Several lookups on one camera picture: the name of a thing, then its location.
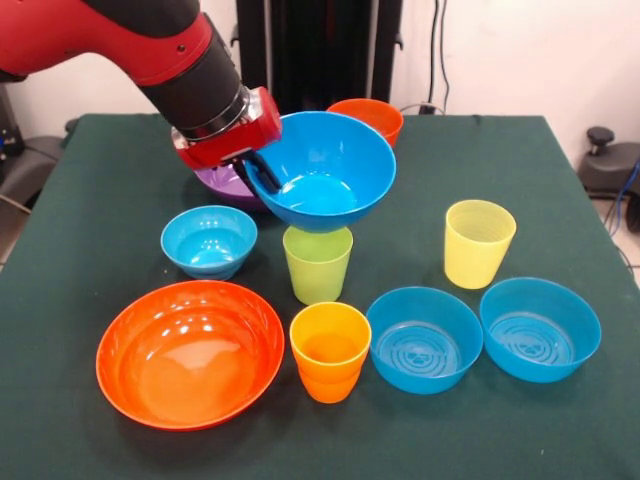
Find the plastic bowl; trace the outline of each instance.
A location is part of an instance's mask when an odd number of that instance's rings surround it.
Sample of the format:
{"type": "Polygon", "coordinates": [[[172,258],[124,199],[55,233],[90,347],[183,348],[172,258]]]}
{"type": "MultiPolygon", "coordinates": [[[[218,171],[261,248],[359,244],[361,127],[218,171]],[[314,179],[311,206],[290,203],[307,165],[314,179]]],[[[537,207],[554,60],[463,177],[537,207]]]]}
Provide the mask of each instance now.
{"type": "Polygon", "coordinates": [[[375,128],[392,147],[396,144],[404,117],[400,110],[387,102],[373,98],[350,98],[334,103],[328,112],[342,113],[357,118],[375,128]]]}
{"type": "Polygon", "coordinates": [[[505,372],[529,382],[571,375],[600,345],[593,309],[580,296],[539,278],[512,278],[480,302],[485,348],[505,372]]]}
{"type": "Polygon", "coordinates": [[[282,188],[270,193],[252,165],[247,173],[284,222],[308,232],[337,230],[364,217],[391,188],[393,150],[368,125],[328,112],[286,115],[282,125],[282,139],[259,151],[282,188]]]}
{"type": "Polygon", "coordinates": [[[193,208],[171,220],[160,237],[162,251],[189,276],[227,280],[242,266],[258,238],[246,213],[211,205],[193,208]]]}
{"type": "Polygon", "coordinates": [[[271,384],[284,354],[276,312],[232,283],[176,283],[111,323],[96,357],[100,389],[150,427],[197,430],[238,415],[271,384]]]}
{"type": "Polygon", "coordinates": [[[371,358],[387,382],[405,392],[433,394],[453,387],[482,351],[482,328],[453,295],[405,287],[378,298],[367,312],[371,358]]]}
{"type": "Polygon", "coordinates": [[[245,185],[232,165],[205,170],[196,170],[198,179],[209,190],[231,206],[250,212],[265,212],[269,209],[255,197],[245,185]]]}

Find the white wall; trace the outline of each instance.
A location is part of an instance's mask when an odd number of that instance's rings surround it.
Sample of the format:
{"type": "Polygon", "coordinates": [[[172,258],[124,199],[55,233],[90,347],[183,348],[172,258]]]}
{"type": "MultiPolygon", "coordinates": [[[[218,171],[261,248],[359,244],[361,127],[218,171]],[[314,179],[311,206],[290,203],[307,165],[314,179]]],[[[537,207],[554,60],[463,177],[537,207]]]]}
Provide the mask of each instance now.
{"type": "MultiPolygon", "coordinates": [[[[404,0],[405,50],[396,51],[392,103],[425,100],[433,0],[404,0]]],[[[225,41],[234,0],[202,0],[225,41]]],[[[445,56],[450,114],[541,114],[575,162],[594,124],[640,141],[640,2],[449,0],[445,56]]],[[[238,51],[232,51],[239,65],[238,51]]],[[[435,101],[444,93],[438,82],[435,101]]],[[[152,105],[108,61],[92,55],[10,86],[26,136],[62,134],[86,112],[149,112],[152,105]]]]}
{"type": "MultiPolygon", "coordinates": [[[[201,0],[229,45],[236,24],[235,0],[201,0]]],[[[238,46],[231,49],[238,69],[238,46]]],[[[154,106],[122,71],[108,60],[85,54],[8,87],[25,137],[63,135],[67,120],[84,113],[154,112],[154,106]]]]}
{"type": "MultiPolygon", "coordinates": [[[[427,98],[434,4],[404,1],[397,106],[427,98]]],[[[445,22],[448,113],[544,115],[574,164],[592,125],[640,141],[637,0],[449,0],[445,22]]]]}

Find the table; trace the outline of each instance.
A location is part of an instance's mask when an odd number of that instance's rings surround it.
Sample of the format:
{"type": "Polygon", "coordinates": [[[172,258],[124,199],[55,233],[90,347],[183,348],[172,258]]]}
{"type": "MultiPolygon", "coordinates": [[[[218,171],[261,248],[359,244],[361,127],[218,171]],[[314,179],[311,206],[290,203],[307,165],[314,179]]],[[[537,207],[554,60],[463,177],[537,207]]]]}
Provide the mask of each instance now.
{"type": "MultiPolygon", "coordinates": [[[[274,384],[217,428],[170,433],[138,425],[103,398],[98,342],[117,313],[186,277],[164,258],[165,223],[217,200],[172,151],[157,116],[86,116],[0,274],[0,478],[315,479],[640,477],[640,295],[539,117],[409,117],[398,175],[354,225],[342,301],[366,311],[383,292],[428,285],[477,311],[482,291],[442,273],[448,205],[507,207],[519,230],[498,278],[567,285],[602,322],[598,353],[554,385],[504,374],[483,353],[449,392],[395,390],[365,364],[345,402],[304,392],[289,346],[274,384]]],[[[291,292],[284,225],[255,215],[255,251],[234,281],[275,307],[291,292]]]]}

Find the blue bowl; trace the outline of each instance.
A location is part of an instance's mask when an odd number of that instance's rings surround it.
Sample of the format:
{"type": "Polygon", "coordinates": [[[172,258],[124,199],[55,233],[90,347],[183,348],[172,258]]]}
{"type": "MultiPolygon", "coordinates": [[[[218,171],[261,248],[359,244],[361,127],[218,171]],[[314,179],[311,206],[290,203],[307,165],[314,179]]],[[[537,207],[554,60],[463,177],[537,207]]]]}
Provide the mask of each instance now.
{"type": "Polygon", "coordinates": [[[337,230],[364,217],[391,188],[393,150],[368,125],[336,113],[300,112],[282,117],[282,126],[282,139],[259,151],[282,188],[270,193],[252,165],[247,173],[284,222],[308,232],[337,230]]]}
{"type": "Polygon", "coordinates": [[[394,387],[421,395],[453,387],[482,351],[473,311],[453,295],[405,287],[378,298],[367,312],[371,358],[394,387]]]}
{"type": "Polygon", "coordinates": [[[600,345],[593,309],[576,293],[539,278],[512,278],[480,302],[487,353],[505,372],[529,382],[571,375],[600,345]]]}
{"type": "Polygon", "coordinates": [[[187,275],[227,280],[242,266],[258,238],[246,213],[211,205],[193,208],[171,220],[160,237],[162,251],[187,275]]]}

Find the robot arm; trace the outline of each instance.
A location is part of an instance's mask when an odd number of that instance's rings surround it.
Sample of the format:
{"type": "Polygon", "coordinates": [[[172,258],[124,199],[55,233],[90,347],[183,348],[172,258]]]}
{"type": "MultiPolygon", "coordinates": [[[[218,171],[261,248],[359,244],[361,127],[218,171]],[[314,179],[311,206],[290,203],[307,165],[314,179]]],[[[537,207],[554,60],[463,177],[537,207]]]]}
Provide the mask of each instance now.
{"type": "Polygon", "coordinates": [[[118,65],[175,127],[193,169],[280,138],[264,88],[240,81],[199,0],[2,0],[0,82],[94,52],[118,65]]]}

